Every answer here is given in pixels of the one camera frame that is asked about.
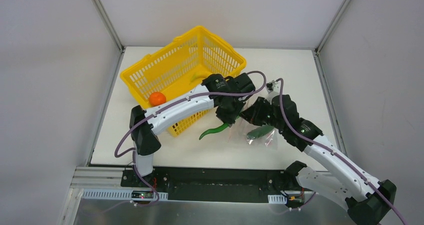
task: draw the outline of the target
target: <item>plastic bag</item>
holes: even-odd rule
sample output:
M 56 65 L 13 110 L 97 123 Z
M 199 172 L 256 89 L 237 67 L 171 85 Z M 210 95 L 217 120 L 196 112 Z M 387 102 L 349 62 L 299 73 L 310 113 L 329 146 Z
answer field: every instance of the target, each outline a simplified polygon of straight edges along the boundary
M 237 119 L 231 127 L 230 137 L 237 143 L 243 141 L 251 146 L 263 146 L 272 149 L 278 147 L 278 131 L 274 127 L 268 125 L 255 126 L 243 118 Z

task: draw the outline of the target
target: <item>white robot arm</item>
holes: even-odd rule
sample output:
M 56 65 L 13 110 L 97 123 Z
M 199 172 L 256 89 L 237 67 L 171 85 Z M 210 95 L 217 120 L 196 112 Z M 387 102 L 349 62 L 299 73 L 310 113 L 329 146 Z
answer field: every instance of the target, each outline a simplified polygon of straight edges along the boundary
M 147 110 L 134 107 L 130 128 L 137 127 L 132 128 L 131 138 L 137 154 L 135 163 L 138 173 L 143 177 L 152 172 L 153 154 L 161 147 L 158 134 L 167 127 L 177 126 L 178 121 L 192 114 L 217 107 L 216 116 L 224 123 L 233 124 L 240 116 L 256 126 L 273 126 L 290 145 L 328 170 L 327 174 L 318 173 L 306 164 L 295 161 L 284 171 L 286 180 L 332 200 L 344 208 L 357 224 L 378 224 L 391 209 L 381 196 L 393 204 L 396 186 L 389 180 L 379 181 L 361 169 L 331 144 L 317 126 L 299 117 L 290 96 L 277 93 L 280 83 L 268 83 L 266 88 L 270 94 L 276 94 L 271 101 L 258 97 L 252 106 L 242 111 L 245 101 L 255 91 L 248 75 L 242 73 L 232 78 L 212 74 L 202 84 L 165 104 Z

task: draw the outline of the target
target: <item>white wall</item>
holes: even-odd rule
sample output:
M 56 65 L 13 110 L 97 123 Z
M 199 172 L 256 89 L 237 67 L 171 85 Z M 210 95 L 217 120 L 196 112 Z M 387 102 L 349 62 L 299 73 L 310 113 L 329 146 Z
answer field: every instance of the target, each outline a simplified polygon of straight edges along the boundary
M 91 0 L 0 7 L 0 221 L 56 224 L 119 52 Z
M 343 0 L 101 0 L 125 46 L 202 25 L 234 47 L 315 48 Z
M 349 157 L 397 185 L 410 224 L 424 221 L 423 48 L 424 0 L 352 0 L 321 53 Z

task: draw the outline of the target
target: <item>yellow basket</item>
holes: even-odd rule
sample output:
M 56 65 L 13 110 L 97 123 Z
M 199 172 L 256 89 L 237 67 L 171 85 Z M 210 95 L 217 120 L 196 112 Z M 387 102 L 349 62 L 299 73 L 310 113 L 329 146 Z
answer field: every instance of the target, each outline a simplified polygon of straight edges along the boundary
M 246 60 L 226 41 L 203 26 L 196 26 L 125 69 L 120 78 L 142 108 L 150 108 L 149 96 L 161 92 L 166 101 L 187 93 L 211 74 L 236 77 Z M 201 111 L 168 128 L 174 137 L 208 111 Z

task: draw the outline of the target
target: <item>green chili pepper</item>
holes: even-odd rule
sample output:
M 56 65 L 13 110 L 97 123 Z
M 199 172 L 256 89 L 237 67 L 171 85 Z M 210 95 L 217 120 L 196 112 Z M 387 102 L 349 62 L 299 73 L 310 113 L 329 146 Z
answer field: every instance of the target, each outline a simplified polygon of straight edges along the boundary
M 219 132 L 222 132 L 224 129 L 228 128 L 229 124 L 228 123 L 223 123 L 221 126 L 219 127 L 215 127 L 215 128 L 210 128 L 206 131 L 204 131 L 200 137 L 199 140 L 202 139 L 204 136 L 208 135 L 208 134 L 217 134 Z
M 273 126 L 270 125 L 263 125 L 260 127 L 257 127 L 255 129 L 253 129 L 252 131 L 248 132 L 246 135 L 246 138 L 248 140 L 254 140 L 260 137 L 263 137 L 267 134 L 269 134 L 272 130 L 274 129 Z

